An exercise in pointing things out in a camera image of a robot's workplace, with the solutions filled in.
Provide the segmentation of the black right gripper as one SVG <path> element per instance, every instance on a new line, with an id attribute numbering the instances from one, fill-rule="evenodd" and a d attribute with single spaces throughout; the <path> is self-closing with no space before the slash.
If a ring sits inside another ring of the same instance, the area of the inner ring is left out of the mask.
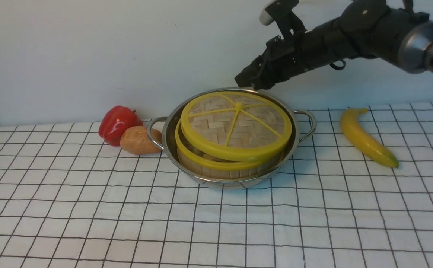
<path id="1" fill-rule="evenodd" d="M 338 22 L 327 22 L 292 39 L 271 41 L 263 61 L 254 60 L 238 75 L 238 87 L 269 90 L 275 81 L 287 81 L 322 66 L 354 56 L 354 46 Z"/>

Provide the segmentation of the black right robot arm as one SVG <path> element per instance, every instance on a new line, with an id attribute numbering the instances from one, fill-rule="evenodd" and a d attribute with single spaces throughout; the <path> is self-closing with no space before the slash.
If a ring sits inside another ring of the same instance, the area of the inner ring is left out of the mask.
<path id="1" fill-rule="evenodd" d="M 273 0 L 260 14 L 281 35 L 235 77 L 239 87 L 269 90 L 323 66 L 343 70 L 348 59 L 382 59 L 410 74 L 433 73 L 433 21 L 413 2 L 394 9 L 385 0 L 354 0 L 341 16 L 306 29 L 293 8 L 298 0 Z"/>

